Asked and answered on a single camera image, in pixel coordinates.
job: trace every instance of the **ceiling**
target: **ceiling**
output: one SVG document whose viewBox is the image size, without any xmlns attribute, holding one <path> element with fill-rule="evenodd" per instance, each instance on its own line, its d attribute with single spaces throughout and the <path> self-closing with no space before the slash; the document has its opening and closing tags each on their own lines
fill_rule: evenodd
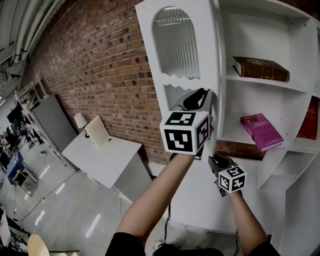
<svg viewBox="0 0 320 256">
<path fill-rule="evenodd" d="M 0 80 L 0 96 L 3 98 L 20 84 L 13 78 L 16 75 L 22 78 L 26 58 L 65 1 L 0 0 L 0 72 L 6 73 L 7 78 L 7 81 Z"/>
</svg>

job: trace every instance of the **blue cloth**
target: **blue cloth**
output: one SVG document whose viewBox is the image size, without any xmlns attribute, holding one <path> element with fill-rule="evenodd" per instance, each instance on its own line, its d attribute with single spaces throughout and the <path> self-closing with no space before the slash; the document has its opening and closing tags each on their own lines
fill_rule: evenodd
<svg viewBox="0 0 320 256">
<path fill-rule="evenodd" d="M 24 158 L 22 157 L 21 153 L 17 151 L 14 156 L 11 158 L 8 166 L 6 167 L 7 170 L 7 177 L 12 185 L 16 185 L 15 182 L 13 182 L 13 178 L 17 175 L 18 170 L 21 172 L 24 171 L 25 166 L 23 164 Z"/>
</svg>

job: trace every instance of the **book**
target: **book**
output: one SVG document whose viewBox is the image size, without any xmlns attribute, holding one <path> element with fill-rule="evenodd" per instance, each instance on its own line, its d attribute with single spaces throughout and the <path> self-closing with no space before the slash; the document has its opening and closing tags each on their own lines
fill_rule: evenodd
<svg viewBox="0 0 320 256">
<path fill-rule="evenodd" d="M 272 60 L 248 57 L 233 57 L 233 68 L 243 78 L 260 78 L 288 82 L 290 73 Z"/>
<path fill-rule="evenodd" d="M 279 146 L 284 141 L 276 128 L 261 113 L 242 116 L 240 122 L 260 151 Z"/>
<path fill-rule="evenodd" d="M 298 137 L 316 140 L 318 132 L 318 98 L 312 96 L 308 111 L 298 132 Z"/>
</svg>

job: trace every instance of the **human arm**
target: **human arm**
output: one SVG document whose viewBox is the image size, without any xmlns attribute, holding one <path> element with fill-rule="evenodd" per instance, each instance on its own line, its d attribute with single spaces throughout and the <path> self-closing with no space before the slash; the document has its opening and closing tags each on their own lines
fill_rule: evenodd
<svg viewBox="0 0 320 256">
<path fill-rule="evenodd" d="M 239 192 L 228 194 L 243 255 L 249 255 L 267 241 L 267 236 Z"/>
<path fill-rule="evenodd" d="M 117 232 L 131 234 L 145 246 L 194 159 L 194 155 L 177 154 L 152 185 L 131 205 Z"/>
</svg>

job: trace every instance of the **magenta book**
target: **magenta book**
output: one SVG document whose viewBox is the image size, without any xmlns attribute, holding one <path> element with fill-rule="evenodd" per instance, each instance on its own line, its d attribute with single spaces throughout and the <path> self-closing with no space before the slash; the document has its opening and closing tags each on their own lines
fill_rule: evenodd
<svg viewBox="0 0 320 256">
<path fill-rule="evenodd" d="M 261 113 L 242 116 L 240 122 L 260 151 L 279 146 L 284 141 L 276 128 Z"/>
</svg>

